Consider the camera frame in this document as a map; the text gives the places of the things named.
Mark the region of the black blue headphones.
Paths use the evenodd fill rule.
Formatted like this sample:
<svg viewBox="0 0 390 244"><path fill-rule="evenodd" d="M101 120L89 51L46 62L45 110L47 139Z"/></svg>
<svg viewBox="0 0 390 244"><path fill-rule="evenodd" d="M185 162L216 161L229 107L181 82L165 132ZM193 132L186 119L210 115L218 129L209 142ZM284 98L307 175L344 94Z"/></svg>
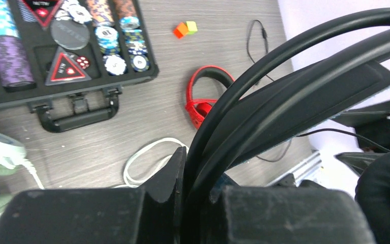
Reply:
<svg viewBox="0 0 390 244"><path fill-rule="evenodd" d="M345 15L315 26L274 49L244 72L213 106L198 129L184 169L181 243L200 240L200 211L221 175L274 123L339 75L390 53L390 31L360 41L326 58L295 77L269 100L252 111L226 136L214 152L205 153L209 139L238 100L264 75L286 60L330 38L358 29L390 25L390 8Z"/></svg>

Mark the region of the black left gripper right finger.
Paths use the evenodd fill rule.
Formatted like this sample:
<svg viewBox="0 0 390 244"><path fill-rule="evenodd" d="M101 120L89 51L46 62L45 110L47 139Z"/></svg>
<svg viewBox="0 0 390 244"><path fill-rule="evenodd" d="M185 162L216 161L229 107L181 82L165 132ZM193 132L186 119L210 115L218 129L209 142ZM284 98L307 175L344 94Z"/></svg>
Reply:
<svg viewBox="0 0 390 244"><path fill-rule="evenodd" d="M361 209L325 188L226 187L202 215L202 243L374 243Z"/></svg>

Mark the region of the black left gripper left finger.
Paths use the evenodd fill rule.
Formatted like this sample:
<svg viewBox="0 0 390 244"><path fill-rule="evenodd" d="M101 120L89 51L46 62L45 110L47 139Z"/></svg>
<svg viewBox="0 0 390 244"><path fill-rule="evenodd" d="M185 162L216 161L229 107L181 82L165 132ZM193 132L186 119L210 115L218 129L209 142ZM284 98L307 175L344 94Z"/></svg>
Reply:
<svg viewBox="0 0 390 244"><path fill-rule="evenodd" d="M177 243L186 149L137 188L29 190L0 216L0 243Z"/></svg>

